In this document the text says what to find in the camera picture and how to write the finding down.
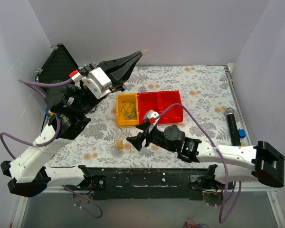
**table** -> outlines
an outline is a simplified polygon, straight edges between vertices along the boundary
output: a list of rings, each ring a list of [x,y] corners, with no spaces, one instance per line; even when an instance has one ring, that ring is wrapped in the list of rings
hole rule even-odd
[[[133,70],[124,93],[179,90],[182,103],[193,114],[216,144],[231,145],[228,123],[224,116],[226,107],[233,107],[237,127],[243,128],[232,89],[223,66],[140,66]],[[140,131],[134,127],[116,124],[116,94],[110,94],[87,117],[91,122],[84,131],[62,148],[48,166],[73,166],[110,168],[207,168],[209,163],[185,163],[176,153],[156,145],[137,151],[125,139]],[[167,125],[159,125],[163,131]],[[202,131],[184,112],[184,120],[177,126],[187,136],[206,140]],[[115,142],[123,141],[118,150]]]

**plastic bin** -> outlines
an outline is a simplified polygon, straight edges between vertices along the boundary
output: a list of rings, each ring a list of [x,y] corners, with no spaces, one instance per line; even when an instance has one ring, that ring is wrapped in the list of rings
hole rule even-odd
[[[135,106],[133,112],[133,118],[130,118],[122,113],[122,103],[125,102],[123,112],[129,108],[129,106]],[[139,123],[138,121],[138,102],[137,94],[117,94],[116,96],[116,120],[117,126],[135,126]]]
[[[171,104],[180,103],[181,95],[178,90],[138,93],[138,113],[139,123],[144,122],[144,115],[149,110],[154,110],[161,114]],[[175,106],[165,113],[158,121],[159,124],[178,123],[183,121],[184,111],[180,106]]]

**yellow bin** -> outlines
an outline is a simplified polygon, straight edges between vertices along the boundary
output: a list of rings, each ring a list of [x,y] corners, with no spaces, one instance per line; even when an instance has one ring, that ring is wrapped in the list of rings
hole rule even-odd
[[[117,126],[135,126],[139,124],[137,94],[117,94],[116,120]]]

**white wall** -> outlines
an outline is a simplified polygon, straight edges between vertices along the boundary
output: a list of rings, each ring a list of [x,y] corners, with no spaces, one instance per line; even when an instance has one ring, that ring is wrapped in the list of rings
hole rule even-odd
[[[29,0],[78,64],[149,49],[142,65],[233,63],[269,0]]]
[[[44,105],[36,94],[20,84],[33,80],[51,52],[50,43],[27,0],[0,0],[0,132],[33,141],[39,134]],[[26,148],[7,140],[16,155]],[[0,142],[0,164],[11,160]],[[0,228],[10,227],[17,196],[10,194],[0,169]]]
[[[234,85],[249,133],[285,156],[285,0],[271,0],[239,54]],[[278,191],[285,215],[285,186]]]

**floral tablecloth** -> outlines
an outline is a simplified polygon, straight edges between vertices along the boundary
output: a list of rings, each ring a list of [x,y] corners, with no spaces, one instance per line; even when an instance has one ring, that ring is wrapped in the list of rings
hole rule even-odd
[[[226,107],[236,109],[232,90],[223,66],[141,66],[136,67],[127,81],[124,93],[162,90],[179,90],[182,103],[216,144],[231,145],[228,123],[224,116]],[[94,113],[87,117],[91,122],[84,131],[61,149],[48,163],[49,166],[73,166],[112,168],[206,168],[209,163],[185,163],[168,152],[151,144],[141,151],[135,150],[125,139],[140,130],[134,127],[118,127],[116,124],[116,93],[103,100]],[[241,128],[236,111],[238,128]],[[184,120],[177,124],[188,137],[207,140],[202,131],[184,112]],[[159,125],[164,130],[166,125]],[[116,141],[123,140],[118,150]]]

